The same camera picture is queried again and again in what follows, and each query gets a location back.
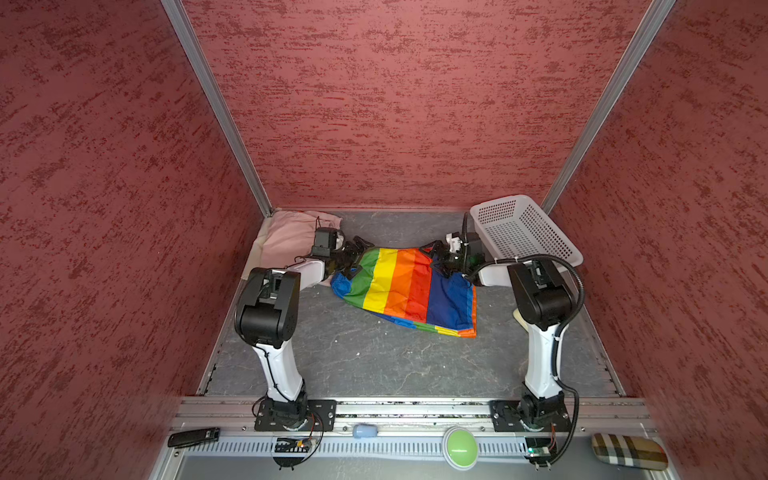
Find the colourful shorts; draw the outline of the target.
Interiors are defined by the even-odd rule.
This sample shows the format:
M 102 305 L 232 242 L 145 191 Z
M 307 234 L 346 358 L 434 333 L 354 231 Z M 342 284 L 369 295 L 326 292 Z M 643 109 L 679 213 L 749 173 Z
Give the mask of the colourful shorts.
M 458 338 L 477 335 L 476 287 L 462 274 L 446 277 L 417 248 L 373 248 L 331 289 L 347 304 L 406 328 Z

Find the pink shorts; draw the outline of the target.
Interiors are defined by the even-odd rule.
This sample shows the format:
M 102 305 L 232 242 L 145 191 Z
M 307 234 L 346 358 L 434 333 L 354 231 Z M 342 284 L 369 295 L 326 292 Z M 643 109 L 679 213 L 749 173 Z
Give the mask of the pink shorts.
M 318 227 L 340 228 L 342 219 L 318 211 L 277 211 L 263 221 L 259 232 L 268 237 L 263 247 L 261 268 L 293 269 L 297 257 L 310 255 Z

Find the beige shorts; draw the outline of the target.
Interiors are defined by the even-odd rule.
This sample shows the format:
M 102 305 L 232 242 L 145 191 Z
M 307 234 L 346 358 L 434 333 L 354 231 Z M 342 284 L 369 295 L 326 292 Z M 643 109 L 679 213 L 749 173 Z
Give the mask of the beige shorts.
M 250 275 L 250 272 L 254 268 L 258 268 L 260 266 L 263 247 L 264 247 L 264 244 L 266 243 L 267 237 L 268 235 L 265 232 L 259 232 L 257 238 L 254 240 L 253 244 L 251 245 L 245 266 L 241 274 L 242 281 L 247 281 Z

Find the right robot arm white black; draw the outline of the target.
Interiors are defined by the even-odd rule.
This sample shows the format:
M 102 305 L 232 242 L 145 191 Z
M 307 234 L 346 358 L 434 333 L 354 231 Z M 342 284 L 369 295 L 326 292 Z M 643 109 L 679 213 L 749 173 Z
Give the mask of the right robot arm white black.
M 482 247 L 459 238 L 437 241 L 431 254 L 439 273 L 459 273 L 477 286 L 509 286 L 515 318 L 528 333 L 524 392 L 512 415 L 524 428 L 540 431 L 567 418 L 565 394 L 578 392 L 560 375 L 562 337 L 585 302 L 584 284 L 574 266 L 551 254 L 487 261 Z

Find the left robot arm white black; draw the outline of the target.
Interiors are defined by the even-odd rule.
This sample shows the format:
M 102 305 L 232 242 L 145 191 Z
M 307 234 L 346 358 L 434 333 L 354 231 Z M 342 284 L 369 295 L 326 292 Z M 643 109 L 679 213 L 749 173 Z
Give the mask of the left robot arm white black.
M 300 430 L 313 419 L 292 345 L 300 292 L 336 273 L 351 274 L 373 246 L 358 236 L 340 247 L 316 244 L 308 256 L 287 267 L 250 271 L 236 302 L 233 324 L 239 338 L 258 356 L 267 381 L 257 419 L 269 419 L 285 430 Z

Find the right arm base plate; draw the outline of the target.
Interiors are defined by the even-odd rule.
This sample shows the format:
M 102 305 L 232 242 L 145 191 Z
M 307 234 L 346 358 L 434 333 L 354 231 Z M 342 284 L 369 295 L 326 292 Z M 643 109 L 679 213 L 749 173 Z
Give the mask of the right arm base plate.
M 536 433 L 554 429 L 556 433 L 565 433 L 572 424 L 565 401 L 560 397 L 492 400 L 489 409 L 495 432 Z

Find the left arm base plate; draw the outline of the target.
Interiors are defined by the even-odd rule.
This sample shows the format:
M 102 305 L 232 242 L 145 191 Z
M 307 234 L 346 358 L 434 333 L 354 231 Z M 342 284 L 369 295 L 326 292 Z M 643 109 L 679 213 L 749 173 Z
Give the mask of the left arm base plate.
M 257 432 L 307 432 L 332 431 L 338 402 L 327 399 L 280 402 L 262 401 L 256 410 L 254 430 Z

